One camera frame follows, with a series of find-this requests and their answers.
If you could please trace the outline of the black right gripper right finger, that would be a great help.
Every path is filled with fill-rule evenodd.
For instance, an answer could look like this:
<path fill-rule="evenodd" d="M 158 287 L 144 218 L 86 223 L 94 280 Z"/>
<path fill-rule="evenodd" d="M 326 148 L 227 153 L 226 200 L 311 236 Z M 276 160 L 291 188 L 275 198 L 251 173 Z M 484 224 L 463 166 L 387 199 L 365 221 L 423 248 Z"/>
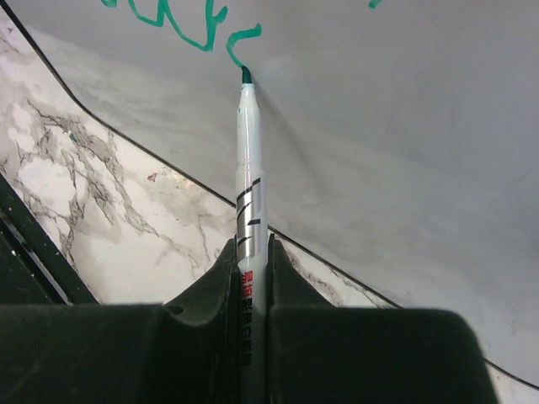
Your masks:
<path fill-rule="evenodd" d="M 337 307 L 269 241 L 272 403 L 495 403 L 472 329 L 432 309 Z"/>

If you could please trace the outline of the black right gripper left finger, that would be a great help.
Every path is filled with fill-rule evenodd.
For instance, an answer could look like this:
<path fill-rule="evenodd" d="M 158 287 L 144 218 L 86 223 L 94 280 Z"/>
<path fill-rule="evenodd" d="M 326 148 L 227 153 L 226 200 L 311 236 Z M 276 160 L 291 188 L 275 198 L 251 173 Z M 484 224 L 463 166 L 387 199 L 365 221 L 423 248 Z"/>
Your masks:
<path fill-rule="evenodd" d="M 236 402 L 235 252 L 167 304 L 2 306 L 2 402 Z"/>

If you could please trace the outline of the green whiteboard marker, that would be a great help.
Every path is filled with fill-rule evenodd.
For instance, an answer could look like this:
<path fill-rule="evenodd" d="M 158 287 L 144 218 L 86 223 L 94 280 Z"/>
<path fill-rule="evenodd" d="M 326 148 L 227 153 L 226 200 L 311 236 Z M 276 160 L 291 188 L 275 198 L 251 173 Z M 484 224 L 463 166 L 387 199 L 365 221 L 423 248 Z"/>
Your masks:
<path fill-rule="evenodd" d="M 236 254 L 240 273 L 239 401 L 265 403 L 268 221 L 261 113 L 251 72 L 245 66 L 237 108 L 236 193 Z"/>

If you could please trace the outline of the white whiteboard black frame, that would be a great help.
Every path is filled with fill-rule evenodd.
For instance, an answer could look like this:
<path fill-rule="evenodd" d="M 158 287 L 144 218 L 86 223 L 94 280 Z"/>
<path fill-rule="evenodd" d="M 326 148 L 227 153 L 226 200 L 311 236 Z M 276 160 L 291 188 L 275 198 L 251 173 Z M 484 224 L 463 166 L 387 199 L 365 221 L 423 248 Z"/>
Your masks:
<path fill-rule="evenodd" d="M 11 1 L 73 97 L 234 200 L 241 69 L 269 223 L 538 382 L 535 1 Z"/>

